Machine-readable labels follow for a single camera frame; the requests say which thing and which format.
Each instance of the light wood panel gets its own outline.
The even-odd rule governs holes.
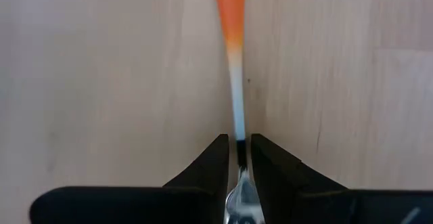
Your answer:
[[[247,130],[349,187],[432,189],[432,1],[246,0]],[[231,133],[215,0],[0,0],[0,35],[0,223]]]

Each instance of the wood grain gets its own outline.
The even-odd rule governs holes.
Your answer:
[[[432,189],[433,0],[246,0],[248,132],[349,187]],[[215,0],[0,0],[0,223],[162,185],[232,133]]]

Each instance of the black band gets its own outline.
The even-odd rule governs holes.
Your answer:
[[[237,163],[239,164],[239,167],[242,169],[247,168],[246,164],[246,142],[245,140],[237,140]]]

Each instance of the wooden surface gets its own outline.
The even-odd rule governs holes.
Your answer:
[[[349,187],[433,189],[433,0],[246,0],[247,130]],[[0,223],[162,185],[231,133],[215,0],[0,0]]]

